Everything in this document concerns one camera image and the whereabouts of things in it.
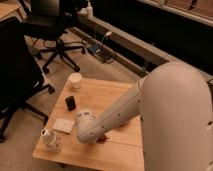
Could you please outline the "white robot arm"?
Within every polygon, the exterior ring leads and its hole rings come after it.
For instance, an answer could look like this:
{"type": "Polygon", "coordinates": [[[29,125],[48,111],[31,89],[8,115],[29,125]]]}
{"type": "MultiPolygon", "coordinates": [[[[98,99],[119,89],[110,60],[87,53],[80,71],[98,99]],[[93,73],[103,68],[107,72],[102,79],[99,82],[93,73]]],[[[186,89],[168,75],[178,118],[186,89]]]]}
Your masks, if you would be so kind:
{"type": "Polygon", "coordinates": [[[196,68],[165,63],[99,116],[79,111],[77,138],[95,142],[136,116],[141,121],[145,171],[213,171],[213,100],[196,68]]]}

